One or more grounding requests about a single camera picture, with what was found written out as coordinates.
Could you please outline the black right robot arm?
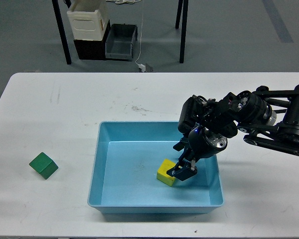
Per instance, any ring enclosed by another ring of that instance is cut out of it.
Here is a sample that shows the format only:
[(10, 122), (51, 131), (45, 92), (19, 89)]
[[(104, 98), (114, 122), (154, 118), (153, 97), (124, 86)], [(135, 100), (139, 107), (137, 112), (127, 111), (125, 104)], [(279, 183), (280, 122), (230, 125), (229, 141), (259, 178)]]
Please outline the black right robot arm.
[(293, 90), (228, 93), (222, 100), (190, 97), (178, 122), (181, 140), (174, 149), (181, 156), (167, 174), (184, 181), (197, 173), (199, 159), (227, 147), (227, 140), (242, 131), (255, 146), (299, 156), (299, 85)]

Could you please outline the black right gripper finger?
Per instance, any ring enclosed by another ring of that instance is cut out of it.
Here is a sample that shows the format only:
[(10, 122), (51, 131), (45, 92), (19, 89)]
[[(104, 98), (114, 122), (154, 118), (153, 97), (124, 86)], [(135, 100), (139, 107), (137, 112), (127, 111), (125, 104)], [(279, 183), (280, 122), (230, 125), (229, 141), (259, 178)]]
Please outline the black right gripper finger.
[(189, 146), (188, 138), (183, 136), (178, 143), (173, 146), (173, 149), (176, 151), (181, 151), (183, 149), (187, 149)]
[(191, 149), (185, 149), (178, 158), (176, 165), (167, 171), (167, 174), (185, 181), (197, 174), (196, 160)]

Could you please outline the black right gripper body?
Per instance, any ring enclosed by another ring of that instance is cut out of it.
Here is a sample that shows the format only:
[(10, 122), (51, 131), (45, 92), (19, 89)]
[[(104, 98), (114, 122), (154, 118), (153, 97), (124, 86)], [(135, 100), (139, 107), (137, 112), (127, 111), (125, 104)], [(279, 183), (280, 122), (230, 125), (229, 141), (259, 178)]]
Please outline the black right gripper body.
[(227, 138), (211, 130), (197, 126), (188, 135), (193, 159), (209, 158), (227, 147)]

